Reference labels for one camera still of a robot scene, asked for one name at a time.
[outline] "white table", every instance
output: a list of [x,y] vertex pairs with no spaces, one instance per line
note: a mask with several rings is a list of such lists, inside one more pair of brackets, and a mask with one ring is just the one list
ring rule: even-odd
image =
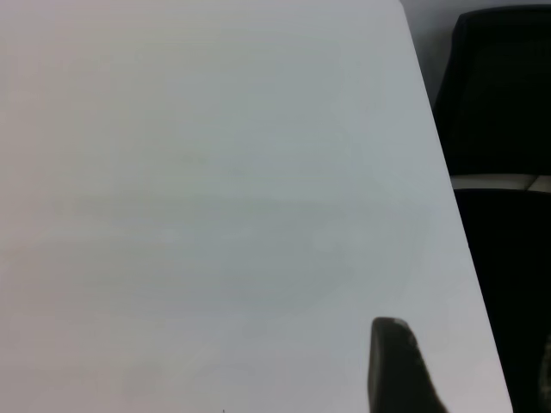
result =
[[398,3],[6,0],[0,38],[2,411],[364,413],[376,316],[511,411]]

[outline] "black office chair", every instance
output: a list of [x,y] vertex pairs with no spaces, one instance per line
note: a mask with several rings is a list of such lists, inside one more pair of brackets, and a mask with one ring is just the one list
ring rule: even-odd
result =
[[461,15],[434,116],[453,175],[551,175],[551,7]]

